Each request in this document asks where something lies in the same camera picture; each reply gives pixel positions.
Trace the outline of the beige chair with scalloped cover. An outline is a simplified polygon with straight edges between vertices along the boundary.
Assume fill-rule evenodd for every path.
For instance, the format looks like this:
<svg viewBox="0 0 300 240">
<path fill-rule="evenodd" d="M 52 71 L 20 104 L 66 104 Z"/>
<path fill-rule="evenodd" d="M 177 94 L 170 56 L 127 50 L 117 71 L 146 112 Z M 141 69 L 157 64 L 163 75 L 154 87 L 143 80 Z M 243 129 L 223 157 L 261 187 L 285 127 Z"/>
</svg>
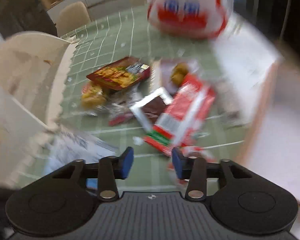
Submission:
<svg viewBox="0 0 300 240">
<path fill-rule="evenodd" d="M 76 44 L 25 31 L 0 45 L 0 185 L 18 184 L 56 128 Z"/>
</svg>

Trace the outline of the dark red spicy snack pouch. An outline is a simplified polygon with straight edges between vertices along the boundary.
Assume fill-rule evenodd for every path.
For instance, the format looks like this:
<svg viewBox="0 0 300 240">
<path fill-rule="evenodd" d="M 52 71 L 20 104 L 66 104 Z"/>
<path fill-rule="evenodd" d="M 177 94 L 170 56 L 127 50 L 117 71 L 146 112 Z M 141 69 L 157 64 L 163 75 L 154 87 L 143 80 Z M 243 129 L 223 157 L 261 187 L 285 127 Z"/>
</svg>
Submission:
<svg viewBox="0 0 300 240">
<path fill-rule="evenodd" d="M 127 56 L 87 75 L 87 79 L 103 88 L 121 91 L 150 77 L 151 68 L 139 58 Z"/>
</svg>

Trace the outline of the green grid tablecloth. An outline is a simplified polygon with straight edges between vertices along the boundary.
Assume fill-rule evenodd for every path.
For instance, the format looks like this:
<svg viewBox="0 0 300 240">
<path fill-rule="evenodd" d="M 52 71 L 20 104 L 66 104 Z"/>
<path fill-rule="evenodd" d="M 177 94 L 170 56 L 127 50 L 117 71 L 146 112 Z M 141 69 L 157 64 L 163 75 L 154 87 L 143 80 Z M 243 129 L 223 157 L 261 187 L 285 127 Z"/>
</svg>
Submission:
<svg viewBox="0 0 300 240">
<path fill-rule="evenodd" d="M 106 16 L 70 32 L 79 38 L 70 71 L 64 81 L 60 107 L 62 121 L 124 150 L 134 148 L 134 163 L 126 180 L 119 180 L 121 191 L 174 191 L 168 157 L 144 142 L 146 131 L 136 119 L 111 126 L 110 113 L 128 111 L 129 106 L 150 93 L 150 79 L 132 74 L 119 76 L 119 91 L 109 90 L 106 104 L 98 109 L 83 109 L 81 91 L 87 76 L 106 64 L 133 56 L 150 64 L 162 57 L 193 60 L 199 77 L 215 80 L 223 76 L 221 65 L 208 41 L 195 41 L 162 34 L 146 20 L 146 9 L 136 7 Z"/>
</svg>

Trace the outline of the beige dining chair far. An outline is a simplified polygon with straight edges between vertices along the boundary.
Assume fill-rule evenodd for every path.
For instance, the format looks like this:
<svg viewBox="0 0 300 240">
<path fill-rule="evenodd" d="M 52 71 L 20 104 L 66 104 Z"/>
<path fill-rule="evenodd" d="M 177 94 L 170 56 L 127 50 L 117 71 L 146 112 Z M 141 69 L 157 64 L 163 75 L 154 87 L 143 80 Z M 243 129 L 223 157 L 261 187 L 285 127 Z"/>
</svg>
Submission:
<svg viewBox="0 0 300 240">
<path fill-rule="evenodd" d="M 61 10 L 56 29 L 59 37 L 91 22 L 87 7 L 81 1 L 72 3 Z"/>
</svg>

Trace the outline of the pink pack of brown eggs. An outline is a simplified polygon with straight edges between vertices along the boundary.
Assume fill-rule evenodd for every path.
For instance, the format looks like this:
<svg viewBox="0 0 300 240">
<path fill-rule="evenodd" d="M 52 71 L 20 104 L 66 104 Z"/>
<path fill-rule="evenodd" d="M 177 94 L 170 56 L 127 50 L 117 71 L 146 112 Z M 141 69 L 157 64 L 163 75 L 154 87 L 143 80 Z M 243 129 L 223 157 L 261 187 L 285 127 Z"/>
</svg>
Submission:
<svg viewBox="0 0 300 240">
<path fill-rule="evenodd" d="M 172 58 L 159 59 L 151 63 L 151 75 L 149 92 L 164 87 L 171 95 L 174 95 L 181 87 L 187 74 L 199 76 L 202 72 L 197 59 Z"/>
</svg>

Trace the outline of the red long snack packet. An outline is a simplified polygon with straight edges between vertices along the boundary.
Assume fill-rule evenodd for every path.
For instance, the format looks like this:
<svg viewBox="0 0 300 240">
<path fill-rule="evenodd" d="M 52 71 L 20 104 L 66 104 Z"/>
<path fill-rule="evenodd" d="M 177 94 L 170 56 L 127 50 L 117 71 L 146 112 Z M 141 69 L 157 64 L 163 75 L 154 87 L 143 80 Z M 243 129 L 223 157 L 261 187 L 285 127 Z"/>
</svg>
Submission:
<svg viewBox="0 0 300 240">
<path fill-rule="evenodd" d="M 144 141 L 166 156 L 171 156 L 174 147 L 193 145 L 194 135 L 203 126 L 215 97 L 209 83 L 187 74 Z"/>
</svg>

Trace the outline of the red white rabbit plush bag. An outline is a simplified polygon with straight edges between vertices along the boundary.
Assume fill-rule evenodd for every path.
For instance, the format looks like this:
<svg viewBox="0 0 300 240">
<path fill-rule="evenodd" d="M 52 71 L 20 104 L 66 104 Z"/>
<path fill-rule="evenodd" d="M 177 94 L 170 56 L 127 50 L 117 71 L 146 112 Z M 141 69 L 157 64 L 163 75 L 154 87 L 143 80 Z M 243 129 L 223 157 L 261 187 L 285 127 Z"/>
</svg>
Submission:
<svg viewBox="0 0 300 240">
<path fill-rule="evenodd" d="M 234 0 L 147 0 L 147 20 L 162 32 L 216 38 L 226 28 Z"/>
</svg>

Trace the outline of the pink cardboard box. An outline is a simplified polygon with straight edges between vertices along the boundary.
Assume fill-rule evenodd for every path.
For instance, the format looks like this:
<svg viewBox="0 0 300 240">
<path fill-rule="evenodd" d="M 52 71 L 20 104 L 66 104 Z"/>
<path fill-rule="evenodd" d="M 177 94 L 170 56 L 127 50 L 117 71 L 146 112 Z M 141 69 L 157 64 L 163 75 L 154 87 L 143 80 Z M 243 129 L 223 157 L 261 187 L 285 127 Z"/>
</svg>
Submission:
<svg viewBox="0 0 300 240">
<path fill-rule="evenodd" d="M 300 239 L 300 74 L 235 13 L 212 47 L 248 124 L 236 160 L 294 195 L 299 214 L 291 232 Z"/>
</svg>

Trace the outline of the brown chocolate bar white wrapper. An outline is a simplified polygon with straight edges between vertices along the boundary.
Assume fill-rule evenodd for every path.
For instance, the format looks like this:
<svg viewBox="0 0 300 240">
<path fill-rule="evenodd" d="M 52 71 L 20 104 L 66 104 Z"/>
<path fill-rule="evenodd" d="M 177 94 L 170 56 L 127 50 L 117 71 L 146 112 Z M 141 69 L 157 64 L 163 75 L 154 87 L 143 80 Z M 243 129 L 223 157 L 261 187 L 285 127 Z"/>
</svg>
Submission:
<svg viewBox="0 0 300 240">
<path fill-rule="evenodd" d="M 160 87 L 136 102 L 129 109 L 143 129 L 148 133 L 152 130 L 159 116 L 172 101 L 173 98 L 169 92 L 164 87 Z"/>
</svg>

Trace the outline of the yellow bread bun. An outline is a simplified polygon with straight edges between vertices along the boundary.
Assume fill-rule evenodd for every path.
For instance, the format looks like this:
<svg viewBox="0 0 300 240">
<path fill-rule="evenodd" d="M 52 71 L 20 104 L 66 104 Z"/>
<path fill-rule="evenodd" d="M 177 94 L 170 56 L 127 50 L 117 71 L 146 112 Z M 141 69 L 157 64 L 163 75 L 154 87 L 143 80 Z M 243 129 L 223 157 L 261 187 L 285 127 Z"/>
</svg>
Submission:
<svg viewBox="0 0 300 240">
<path fill-rule="evenodd" d="M 109 98 L 109 89 L 89 81 L 81 91 L 81 105 L 85 109 L 104 106 Z"/>
</svg>

